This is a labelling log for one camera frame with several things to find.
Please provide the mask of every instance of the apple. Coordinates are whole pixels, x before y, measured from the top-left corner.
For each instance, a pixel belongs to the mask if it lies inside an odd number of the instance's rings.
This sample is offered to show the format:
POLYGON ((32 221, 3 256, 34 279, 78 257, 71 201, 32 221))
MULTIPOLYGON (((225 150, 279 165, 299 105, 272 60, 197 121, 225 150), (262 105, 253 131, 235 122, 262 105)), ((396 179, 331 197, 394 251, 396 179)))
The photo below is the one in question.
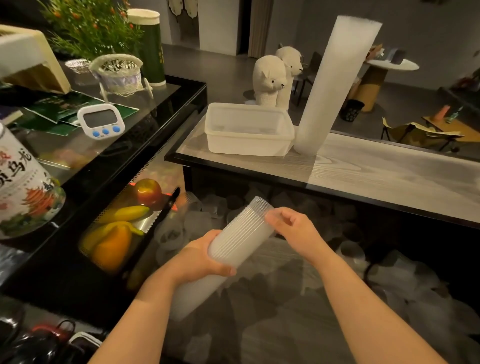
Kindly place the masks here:
POLYGON ((157 181, 145 178, 135 184, 138 203, 151 207, 162 200, 162 188, 157 181))

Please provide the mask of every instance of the person's left hand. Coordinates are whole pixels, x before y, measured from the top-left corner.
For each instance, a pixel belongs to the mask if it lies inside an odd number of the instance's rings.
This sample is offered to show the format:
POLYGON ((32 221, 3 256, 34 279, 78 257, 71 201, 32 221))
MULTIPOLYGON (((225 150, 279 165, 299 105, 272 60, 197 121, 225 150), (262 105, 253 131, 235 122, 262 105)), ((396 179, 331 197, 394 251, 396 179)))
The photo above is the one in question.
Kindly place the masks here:
POLYGON ((210 230, 200 239, 188 243, 148 280, 149 285, 169 283, 173 289, 179 285, 199 280, 208 275, 231 277, 237 274, 234 267, 219 263, 208 256, 208 246, 222 230, 210 230))

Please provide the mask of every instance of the hand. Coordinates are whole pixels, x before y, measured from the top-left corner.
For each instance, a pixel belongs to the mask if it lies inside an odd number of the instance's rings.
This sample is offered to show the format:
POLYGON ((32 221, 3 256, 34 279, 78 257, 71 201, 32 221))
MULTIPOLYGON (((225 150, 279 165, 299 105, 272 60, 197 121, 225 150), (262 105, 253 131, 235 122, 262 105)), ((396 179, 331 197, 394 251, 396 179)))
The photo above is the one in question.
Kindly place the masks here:
POLYGON ((231 277, 237 274, 234 267, 219 263, 208 256, 208 246, 222 230, 210 230, 200 239, 187 244, 158 271, 170 279, 173 288, 199 280, 208 275, 231 277))
POLYGON ((331 251, 310 219, 300 212, 280 207, 268 212, 265 220, 313 266, 320 263, 325 252, 331 251))

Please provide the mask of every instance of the yellow chair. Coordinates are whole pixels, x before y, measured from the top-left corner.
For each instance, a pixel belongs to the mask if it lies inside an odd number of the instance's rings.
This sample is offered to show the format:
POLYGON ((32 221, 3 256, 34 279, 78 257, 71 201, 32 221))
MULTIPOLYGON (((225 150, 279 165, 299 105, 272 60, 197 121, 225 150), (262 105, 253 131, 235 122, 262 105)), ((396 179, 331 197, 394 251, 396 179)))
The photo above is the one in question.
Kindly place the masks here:
POLYGON ((460 132, 438 132, 434 128, 427 128, 416 122, 392 128, 387 124, 387 120, 383 118, 383 124, 382 137, 380 139, 383 139, 384 134, 386 134, 388 141, 391 141, 391 138, 393 138, 397 143, 408 144, 409 146, 430 148, 441 145, 438 151, 442 151, 447 145, 463 137, 463 134, 460 132))

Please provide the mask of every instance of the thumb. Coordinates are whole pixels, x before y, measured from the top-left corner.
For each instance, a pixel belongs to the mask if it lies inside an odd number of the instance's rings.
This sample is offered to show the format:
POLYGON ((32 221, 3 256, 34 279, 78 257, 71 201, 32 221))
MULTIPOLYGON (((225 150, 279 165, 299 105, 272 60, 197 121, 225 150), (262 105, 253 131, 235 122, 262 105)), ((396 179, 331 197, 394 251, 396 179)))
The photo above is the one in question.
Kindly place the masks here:
POLYGON ((222 277, 232 277, 237 274, 237 270, 232 266, 212 260, 212 264, 210 265, 210 274, 222 277))
POLYGON ((285 238, 287 235, 289 235, 292 229, 292 227, 288 225, 282 218, 280 218, 274 211, 269 211, 265 215, 265 221, 285 238))

